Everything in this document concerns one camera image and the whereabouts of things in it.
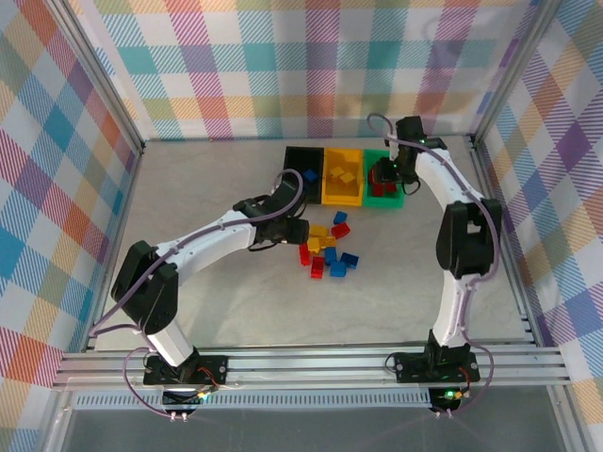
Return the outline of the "green plastic bin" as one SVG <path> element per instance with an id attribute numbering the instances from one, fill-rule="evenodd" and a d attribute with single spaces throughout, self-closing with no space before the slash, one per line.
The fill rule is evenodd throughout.
<path id="1" fill-rule="evenodd" d="M 373 178 L 371 176 L 371 170 L 373 166 L 382 158 L 388 157 L 389 152 L 384 150 L 373 150 L 364 149 L 364 176 L 365 176 L 365 187 L 363 196 L 363 206 L 365 207 L 379 207 L 386 209 L 399 209 L 403 206 L 404 193 L 402 192 L 401 186 L 398 186 L 398 191 L 394 194 L 387 195 L 385 192 L 382 197 L 373 197 L 371 195 L 371 186 L 373 185 Z"/>

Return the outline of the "yellow plastic bin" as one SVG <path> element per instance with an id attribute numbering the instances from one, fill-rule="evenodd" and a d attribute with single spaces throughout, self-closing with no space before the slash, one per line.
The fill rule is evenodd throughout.
<path id="1" fill-rule="evenodd" d="M 360 206 L 363 201 L 365 176 L 364 152 L 361 149 L 326 148 L 322 176 L 321 202 L 328 205 Z M 344 185 L 340 176 L 351 172 L 355 181 Z"/>

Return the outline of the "black plastic bin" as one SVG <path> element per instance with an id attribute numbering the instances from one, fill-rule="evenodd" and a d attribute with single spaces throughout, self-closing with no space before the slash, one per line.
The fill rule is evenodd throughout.
<path id="1" fill-rule="evenodd" d="M 323 148 L 287 146 L 285 149 L 284 169 L 301 175 L 307 203 L 321 204 L 323 164 Z"/>

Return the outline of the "plaid fabric backdrop panel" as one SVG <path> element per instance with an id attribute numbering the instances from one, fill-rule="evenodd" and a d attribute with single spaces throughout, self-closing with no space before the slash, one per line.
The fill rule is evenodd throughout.
<path id="1" fill-rule="evenodd" d="M 150 139 L 474 130 L 539 0 L 68 0 Z"/>
<path id="2" fill-rule="evenodd" d="M 603 0 L 483 0 L 519 7 L 500 71 L 542 7 L 553 18 L 489 130 L 486 162 L 544 342 L 579 405 L 603 423 Z"/>
<path id="3" fill-rule="evenodd" d="M 36 441 L 135 158 L 45 0 L 0 0 L 0 450 Z"/>

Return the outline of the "long aluminium frame rail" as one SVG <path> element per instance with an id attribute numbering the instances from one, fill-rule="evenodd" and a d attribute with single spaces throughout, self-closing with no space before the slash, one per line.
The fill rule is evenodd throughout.
<path id="1" fill-rule="evenodd" d="M 399 383 L 392 355 L 420 353 L 421 347 L 243 347 L 209 348 L 202 356 L 228 359 L 227 389 L 373 389 L 463 386 L 464 382 Z M 532 344 L 491 345 L 474 350 L 480 372 L 469 384 L 494 386 L 565 385 L 570 381 L 561 352 L 555 347 Z M 54 381 L 56 389 L 120 388 L 129 380 L 135 387 L 171 388 L 175 383 L 147 384 L 144 378 L 153 354 L 123 350 L 69 353 L 61 361 Z"/>

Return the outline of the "aluminium frame post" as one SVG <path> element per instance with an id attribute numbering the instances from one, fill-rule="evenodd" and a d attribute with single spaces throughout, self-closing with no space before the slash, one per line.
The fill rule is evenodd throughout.
<path id="1" fill-rule="evenodd" d="M 66 34 L 77 59 L 90 78 L 91 83 L 100 92 L 107 110 L 126 136 L 126 140 L 138 154 L 144 154 L 145 142 L 137 126 L 129 115 L 118 91 L 110 80 L 100 58 L 82 26 L 73 12 L 68 0 L 43 0 L 57 20 L 58 26 Z"/>
<path id="2" fill-rule="evenodd" d="M 521 22 L 514 30 L 493 79 L 481 98 L 468 136 L 471 142 L 484 140 L 504 104 L 526 69 L 538 43 L 549 28 L 563 0 L 530 0 Z"/>

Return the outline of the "aluminium side rail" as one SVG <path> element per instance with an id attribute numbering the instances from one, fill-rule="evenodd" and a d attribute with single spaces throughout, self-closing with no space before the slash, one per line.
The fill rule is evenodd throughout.
<path id="1" fill-rule="evenodd" d="M 81 344 L 77 348 L 79 352 L 86 352 L 89 349 L 90 344 L 92 347 L 94 347 L 94 339 L 90 337 L 90 330 L 92 326 L 104 315 L 107 299 L 109 298 L 109 291 L 112 284 L 112 278 L 116 270 L 119 252 L 122 245 L 123 234 L 125 231 L 130 207 L 134 198 L 136 184 L 139 178 L 141 161 L 143 159 L 143 156 L 145 155 L 145 151 L 146 144 L 143 144 L 142 147 L 139 149 L 138 154 L 134 160 L 131 178 L 129 180 L 127 189 L 125 190 L 125 194 L 122 198 L 122 205 L 118 217 L 119 222 L 117 223 L 117 227 L 115 230 L 115 237 L 107 255 L 108 259 L 106 268 L 102 273 L 102 280 L 100 281 L 97 294 L 95 295 L 95 298 L 93 299 L 90 307 L 90 312 L 85 324 L 84 335 L 81 340 Z"/>
<path id="2" fill-rule="evenodd" d="M 487 156 L 485 146 L 478 142 L 473 136 L 469 136 L 468 140 L 470 144 L 468 152 L 479 181 L 480 189 L 484 194 L 487 194 L 489 198 L 496 198 L 497 194 L 493 179 L 488 173 L 485 161 L 485 157 Z M 513 246 L 506 228 L 505 216 L 502 216 L 501 220 L 500 250 L 500 259 L 504 265 L 506 280 L 513 293 L 513 299 L 525 330 L 525 339 L 523 339 L 522 342 L 532 344 L 535 347 L 543 347 L 545 345 L 543 343 L 543 337 L 540 333 L 538 322 L 534 317 L 527 289 L 522 281 L 519 266 L 513 254 Z"/>

